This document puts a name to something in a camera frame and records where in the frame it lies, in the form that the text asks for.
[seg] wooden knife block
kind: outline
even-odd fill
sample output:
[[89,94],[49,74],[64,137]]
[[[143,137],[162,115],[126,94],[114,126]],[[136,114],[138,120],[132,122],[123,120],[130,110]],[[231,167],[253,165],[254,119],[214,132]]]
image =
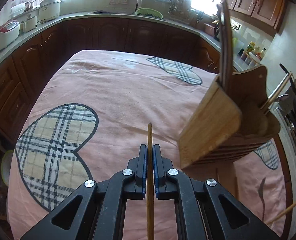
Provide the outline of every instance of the wooden knife block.
[[235,72],[228,96],[216,77],[179,135],[180,166],[237,160],[279,133],[275,116],[264,115],[266,67]]

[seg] drawer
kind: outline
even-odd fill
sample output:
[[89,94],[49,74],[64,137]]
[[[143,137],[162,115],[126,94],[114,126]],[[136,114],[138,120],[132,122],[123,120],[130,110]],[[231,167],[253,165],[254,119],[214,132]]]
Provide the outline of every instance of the drawer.
[[19,77],[11,56],[0,65],[0,110],[19,83]]
[[11,140],[18,139],[30,110],[30,100],[19,82],[0,111],[0,128]]

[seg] utensil holder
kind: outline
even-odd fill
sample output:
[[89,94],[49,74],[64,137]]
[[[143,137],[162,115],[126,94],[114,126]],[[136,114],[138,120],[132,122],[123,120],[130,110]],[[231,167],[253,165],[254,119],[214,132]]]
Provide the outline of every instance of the utensil holder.
[[279,133],[275,116],[260,111],[266,102],[263,65],[233,73],[225,93],[214,79],[178,140],[180,166],[237,160]]

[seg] rice cooker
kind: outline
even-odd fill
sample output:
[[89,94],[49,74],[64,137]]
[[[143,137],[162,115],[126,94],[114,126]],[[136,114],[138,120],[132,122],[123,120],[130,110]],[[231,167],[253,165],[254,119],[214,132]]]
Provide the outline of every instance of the rice cooker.
[[13,20],[0,26],[0,50],[7,47],[19,35],[20,24]]
[[40,3],[39,21],[44,23],[59,17],[60,0],[43,0]]

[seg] kitchen counter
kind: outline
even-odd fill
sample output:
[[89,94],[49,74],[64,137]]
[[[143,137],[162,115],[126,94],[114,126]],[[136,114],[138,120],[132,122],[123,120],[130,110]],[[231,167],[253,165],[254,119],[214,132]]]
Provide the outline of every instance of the kitchen counter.
[[[182,30],[186,30],[188,32],[194,33],[201,38],[203,38],[205,41],[207,41],[214,49],[216,49],[218,52],[221,52],[220,49],[220,42],[216,41],[212,36],[206,34],[205,32],[201,30],[197,30],[188,24],[184,24],[181,22],[177,22],[174,20],[160,20],[156,18],[151,18],[151,17],[145,17],[145,16],[139,16],[139,15],[132,15],[132,14],[121,14],[121,13],[94,13],[92,12],[78,12],[78,13],[72,13],[72,14],[66,14],[66,15],[60,15],[57,19],[51,20],[45,23],[39,23],[37,28],[27,32],[23,33],[18,38],[12,42],[11,44],[8,45],[5,49],[0,51],[0,63],[3,62],[3,60],[6,59],[15,49],[17,49],[19,46],[21,46],[23,43],[28,41],[30,38],[33,36],[41,33],[47,28],[50,28],[62,21],[66,20],[72,20],[72,19],[80,19],[80,18],[91,18],[91,17],[115,17],[115,18],[129,18],[129,19],[140,19],[140,20],[145,20],[145,21],[150,21],[150,22],[156,22],[160,24],[165,24],[168,26],[176,27]],[[239,57],[234,56],[233,60],[233,66],[236,68],[238,71],[242,71],[248,68],[248,65],[246,65],[242,60],[240,60]]]

